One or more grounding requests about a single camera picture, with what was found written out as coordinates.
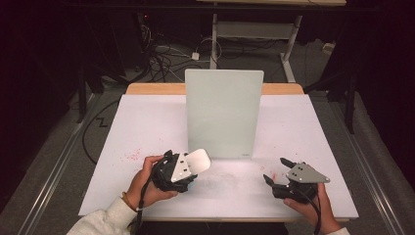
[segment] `handheld controller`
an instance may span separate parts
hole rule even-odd
[[[165,152],[164,157],[153,167],[152,181],[163,191],[184,193],[198,174],[210,167],[210,158],[204,149],[190,154]]]
[[[266,184],[271,186],[272,194],[275,198],[291,198],[299,203],[307,204],[317,194],[317,183],[328,183],[330,179],[316,171],[306,163],[292,163],[289,160],[281,158],[281,163],[291,170],[287,173],[290,183],[287,185],[275,184],[274,181],[263,175]]]

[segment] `wooden tabletop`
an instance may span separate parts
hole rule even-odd
[[[132,83],[126,95],[185,95],[185,83]],[[302,87],[296,83],[263,83],[262,95],[300,95]]]
[[[324,6],[335,7],[344,6],[346,0],[198,0],[201,2],[215,3],[253,3],[253,4],[274,4],[274,5],[294,5],[294,6]]]

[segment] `white paper sheet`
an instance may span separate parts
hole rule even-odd
[[[124,95],[79,211],[105,209],[128,189],[146,156],[187,152],[185,96]],[[299,217],[275,199],[262,177],[287,184],[280,158],[304,161],[330,177],[326,184],[338,218],[358,217],[345,181],[306,95],[262,96],[249,160],[213,159],[189,191],[144,210],[147,220],[272,220]]]

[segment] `wrist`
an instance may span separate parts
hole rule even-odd
[[[139,199],[137,199],[137,197],[129,192],[122,192],[122,199],[133,211],[138,212]]]
[[[342,227],[340,226],[340,224],[335,219],[330,219],[330,220],[326,220],[326,221],[323,220],[321,222],[320,231],[323,234],[329,234],[329,233],[332,233],[332,232],[336,232],[340,229],[342,229]]]

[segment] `white plastic part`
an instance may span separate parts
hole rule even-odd
[[[204,149],[198,149],[186,156],[192,174],[199,174],[210,168],[210,157]]]
[[[174,183],[181,179],[187,178],[190,175],[192,175],[192,171],[186,162],[186,157],[184,154],[180,154],[170,180]]]
[[[200,57],[199,53],[197,53],[197,52],[192,53],[192,59],[193,60],[198,61],[199,57]]]
[[[187,156],[180,154],[170,180],[174,183],[209,168],[210,157],[204,149],[198,149]]]

